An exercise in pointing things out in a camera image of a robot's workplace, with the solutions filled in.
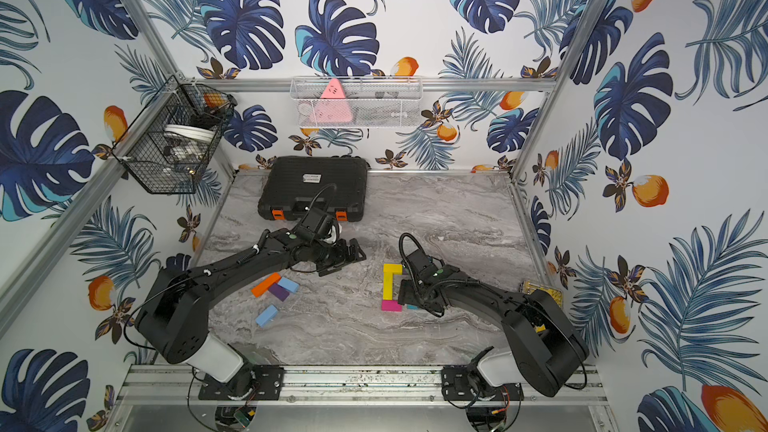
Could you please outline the short yellow block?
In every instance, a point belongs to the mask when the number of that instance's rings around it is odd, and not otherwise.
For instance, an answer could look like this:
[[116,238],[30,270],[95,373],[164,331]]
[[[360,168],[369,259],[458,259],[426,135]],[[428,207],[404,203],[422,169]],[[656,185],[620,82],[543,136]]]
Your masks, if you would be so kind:
[[384,274],[402,275],[403,266],[401,264],[384,264],[382,271]]

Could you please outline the magenta block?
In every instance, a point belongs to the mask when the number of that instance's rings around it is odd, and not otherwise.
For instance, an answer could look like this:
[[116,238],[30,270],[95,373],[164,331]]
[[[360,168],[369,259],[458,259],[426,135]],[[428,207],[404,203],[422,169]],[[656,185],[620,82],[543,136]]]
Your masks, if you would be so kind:
[[395,300],[382,300],[381,310],[385,312],[401,312],[402,305]]

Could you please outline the long yellow block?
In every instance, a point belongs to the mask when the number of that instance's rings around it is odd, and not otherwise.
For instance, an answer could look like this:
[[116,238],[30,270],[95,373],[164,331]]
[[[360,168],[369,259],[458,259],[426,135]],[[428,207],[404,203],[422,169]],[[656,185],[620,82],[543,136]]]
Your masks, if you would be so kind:
[[391,301],[393,299],[394,279],[391,273],[384,273],[382,279],[382,299]]

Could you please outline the light blue square block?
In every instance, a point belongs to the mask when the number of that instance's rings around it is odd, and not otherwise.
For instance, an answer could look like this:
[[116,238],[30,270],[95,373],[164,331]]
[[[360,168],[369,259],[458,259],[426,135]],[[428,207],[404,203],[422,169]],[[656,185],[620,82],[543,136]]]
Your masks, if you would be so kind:
[[290,293],[296,293],[299,290],[299,284],[287,277],[282,277],[278,281],[278,285]]

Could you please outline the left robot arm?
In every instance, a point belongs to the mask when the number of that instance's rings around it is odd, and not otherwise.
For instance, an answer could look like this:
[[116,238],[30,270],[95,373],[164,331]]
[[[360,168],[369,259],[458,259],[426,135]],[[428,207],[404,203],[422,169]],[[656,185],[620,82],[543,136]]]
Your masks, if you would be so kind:
[[320,276],[366,259],[359,242],[330,244],[288,229],[266,230],[257,244],[217,262],[181,270],[162,269],[136,314],[136,330],[170,364],[186,364],[225,386],[234,396],[253,387],[252,366],[216,337],[209,312],[246,286],[301,262]]

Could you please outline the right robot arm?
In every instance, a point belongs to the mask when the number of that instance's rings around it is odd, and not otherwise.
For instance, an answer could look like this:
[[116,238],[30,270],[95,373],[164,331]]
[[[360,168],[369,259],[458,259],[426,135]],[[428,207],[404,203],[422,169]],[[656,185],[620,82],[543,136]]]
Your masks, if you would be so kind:
[[506,291],[463,272],[447,277],[440,270],[432,278],[432,284],[402,280],[398,303],[434,313],[459,308],[493,324],[506,338],[506,347],[479,354],[469,366],[481,385],[522,383],[554,397],[588,358],[580,333],[547,292]]

